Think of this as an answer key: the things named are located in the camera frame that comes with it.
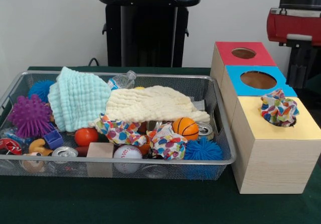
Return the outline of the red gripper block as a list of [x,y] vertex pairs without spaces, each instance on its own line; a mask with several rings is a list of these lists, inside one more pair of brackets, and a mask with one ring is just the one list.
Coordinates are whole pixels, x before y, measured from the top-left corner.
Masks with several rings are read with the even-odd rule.
[[[297,10],[271,8],[267,17],[267,35],[269,41],[287,43],[287,41],[307,41],[320,46],[320,10]],[[315,48],[304,48],[303,66],[305,69],[302,87],[310,75],[315,59]],[[299,49],[292,48],[289,58],[287,84],[297,87],[299,67]]]

